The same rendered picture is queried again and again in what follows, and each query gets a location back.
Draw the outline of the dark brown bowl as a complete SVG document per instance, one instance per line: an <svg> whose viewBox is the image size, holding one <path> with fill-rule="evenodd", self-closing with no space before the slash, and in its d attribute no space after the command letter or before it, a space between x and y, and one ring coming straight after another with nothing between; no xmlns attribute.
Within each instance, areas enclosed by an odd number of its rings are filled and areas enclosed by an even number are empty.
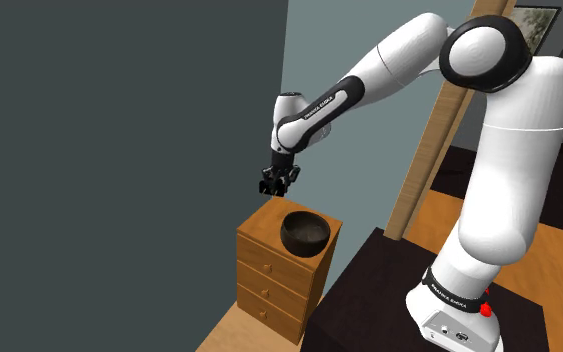
<svg viewBox="0 0 563 352"><path fill-rule="evenodd" d="M309 211L288 213L280 229L280 238L285 249L301 258L310 258L321 253L330 236L331 229L327 221Z"/></svg>

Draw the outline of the wooden chest of drawers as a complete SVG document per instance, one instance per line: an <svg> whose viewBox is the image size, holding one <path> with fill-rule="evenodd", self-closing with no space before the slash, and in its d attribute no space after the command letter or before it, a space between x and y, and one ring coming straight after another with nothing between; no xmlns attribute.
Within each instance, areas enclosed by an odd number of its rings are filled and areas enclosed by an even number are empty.
<svg viewBox="0 0 563 352"><path fill-rule="evenodd" d="M273 197L237 228L237 306L298 344L323 294L342 222L328 215L331 237L323 251L297 257L281 240L283 218L307 208Z"/></svg>

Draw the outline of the framed wall picture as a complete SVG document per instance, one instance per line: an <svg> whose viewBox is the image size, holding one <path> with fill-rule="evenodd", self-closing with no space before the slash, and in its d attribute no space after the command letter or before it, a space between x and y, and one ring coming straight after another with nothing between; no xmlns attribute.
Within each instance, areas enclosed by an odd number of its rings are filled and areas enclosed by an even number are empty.
<svg viewBox="0 0 563 352"><path fill-rule="evenodd" d="M556 19L560 7L515 5L509 18L520 29L532 55L536 55Z"/></svg>

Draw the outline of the wooden door frame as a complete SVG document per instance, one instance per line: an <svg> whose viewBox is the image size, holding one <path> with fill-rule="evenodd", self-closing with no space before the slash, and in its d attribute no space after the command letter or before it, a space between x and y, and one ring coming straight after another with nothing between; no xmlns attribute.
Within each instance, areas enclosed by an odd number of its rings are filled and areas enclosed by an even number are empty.
<svg viewBox="0 0 563 352"><path fill-rule="evenodd" d="M384 230L385 237L407 237L474 94L448 82L442 84Z"/></svg>

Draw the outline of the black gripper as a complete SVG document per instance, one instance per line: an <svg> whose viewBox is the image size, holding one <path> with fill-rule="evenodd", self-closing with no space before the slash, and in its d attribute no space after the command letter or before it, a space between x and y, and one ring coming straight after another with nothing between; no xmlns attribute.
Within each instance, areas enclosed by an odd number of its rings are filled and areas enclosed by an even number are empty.
<svg viewBox="0 0 563 352"><path fill-rule="evenodd" d="M270 167L261 171L259 193L284 197L289 187L297 180L301 168L294 165L292 153L272 151Z"/></svg>

